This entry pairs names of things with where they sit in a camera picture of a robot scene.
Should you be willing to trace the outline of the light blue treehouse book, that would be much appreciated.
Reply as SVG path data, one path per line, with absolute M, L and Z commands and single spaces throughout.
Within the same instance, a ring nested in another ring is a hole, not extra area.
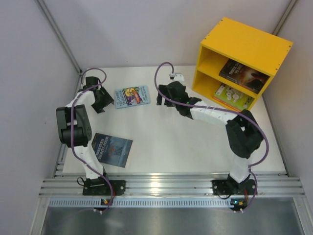
M 117 89 L 114 91 L 116 109 L 130 108 L 150 104 L 149 89 L 146 85 Z

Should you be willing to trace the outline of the Nineteen Eighty-Four blue book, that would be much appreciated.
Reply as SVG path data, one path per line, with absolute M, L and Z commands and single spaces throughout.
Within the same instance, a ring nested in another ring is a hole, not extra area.
M 125 168 L 133 141 L 96 133 L 92 147 L 99 162 Z

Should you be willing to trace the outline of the green comic book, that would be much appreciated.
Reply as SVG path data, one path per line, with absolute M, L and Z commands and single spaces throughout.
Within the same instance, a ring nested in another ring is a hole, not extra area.
M 236 107 L 244 107 L 245 109 L 249 109 L 254 101 L 254 98 L 224 83 L 215 91 L 214 96 Z

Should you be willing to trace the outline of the Three Days To See book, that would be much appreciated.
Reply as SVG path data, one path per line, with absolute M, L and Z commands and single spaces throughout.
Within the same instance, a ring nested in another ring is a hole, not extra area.
M 229 59 L 219 72 L 219 76 L 230 80 L 258 94 L 269 76 L 237 61 Z

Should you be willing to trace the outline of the orange treehouse book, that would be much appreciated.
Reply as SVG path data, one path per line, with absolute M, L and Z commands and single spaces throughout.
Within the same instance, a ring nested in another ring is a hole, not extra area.
M 223 100 L 221 100 L 221 99 L 219 99 L 219 98 L 217 98 L 215 96 L 213 97 L 213 100 L 216 101 L 217 103 L 219 103 L 220 105 L 222 105 L 222 106 L 224 106 L 224 107 L 226 107 L 228 109 L 237 111 L 237 112 L 241 112 L 242 110 L 245 109 L 244 107 L 236 107 L 236 106 L 234 106 L 232 104 L 229 104 L 229 103 L 227 103 L 227 102 L 225 102 L 225 101 L 223 101 Z

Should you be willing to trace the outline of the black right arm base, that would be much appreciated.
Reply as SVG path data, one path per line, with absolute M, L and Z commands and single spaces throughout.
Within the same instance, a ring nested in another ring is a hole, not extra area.
M 233 195 L 250 196 L 255 193 L 256 181 L 249 176 L 243 182 L 238 183 L 230 175 L 226 179 L 217 179 L 212 181 L 213 194 L 215 196 L 230 197 Z

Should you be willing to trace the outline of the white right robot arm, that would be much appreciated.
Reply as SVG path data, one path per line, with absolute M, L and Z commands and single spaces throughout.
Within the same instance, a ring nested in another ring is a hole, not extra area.
M 157 105 L 175 107 L 184 117 L 225 128 L 230 149 L 235 156 L 227 183 L 233 188 L 243 186 L 250 177 L 249 158 L 264 139 L 256 127 L 257 123 L 252 113 L 246 109 L 238 113 L 209 106 L 200 98 L 190 97 L 186 87 L 178 81 L 158 85 L 157 91 Z

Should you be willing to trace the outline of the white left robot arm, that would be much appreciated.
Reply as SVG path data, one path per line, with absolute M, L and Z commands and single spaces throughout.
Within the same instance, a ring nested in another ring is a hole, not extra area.
M 106 173 L 92 148 L 92 128 L 88 111 L 101 114 L 110 104 L 114 104 L 114 100 L 102 86 L 100 79 L 88 76 L 86 84 L 75 98 L 68 105 L 56 109 L 59 139 L 72 149 L 89 180 L 106 177 Z

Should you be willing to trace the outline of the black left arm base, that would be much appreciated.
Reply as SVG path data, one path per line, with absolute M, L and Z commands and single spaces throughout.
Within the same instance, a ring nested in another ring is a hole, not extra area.
M 83 187 L 84 196 L 113 196 L 123 195 L 126 190 L 125 180 L 109 180 L 107 182 L 103 177 L 95 175 L 93 178 L 77 178 L 77 184 Z

